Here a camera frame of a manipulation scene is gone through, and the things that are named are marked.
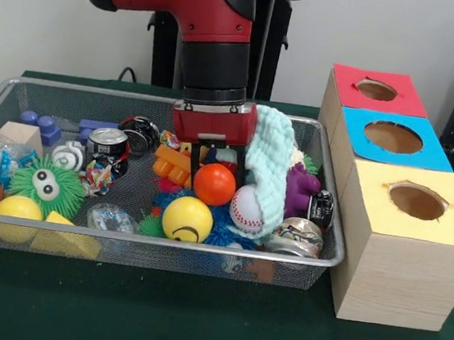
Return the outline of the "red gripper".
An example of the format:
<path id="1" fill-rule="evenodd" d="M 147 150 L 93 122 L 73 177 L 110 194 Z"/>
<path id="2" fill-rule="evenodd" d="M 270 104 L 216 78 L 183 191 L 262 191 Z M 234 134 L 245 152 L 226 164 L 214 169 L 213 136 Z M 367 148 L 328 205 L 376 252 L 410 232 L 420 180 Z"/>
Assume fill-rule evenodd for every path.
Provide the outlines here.
<path id="1" fill-rule="evenodd" d="M 258 117 L 257 105 L 253 102 L 243 105 L 202 105 L 178 100 L 174 104 L 174 130 L 178 138 L 192 143 L 191 177 L 200 169 L 201 141 L 222 141 L 228 146 L 235 145 L 236 186 L 245 185 L 245 149 L 253 138 Z"/>

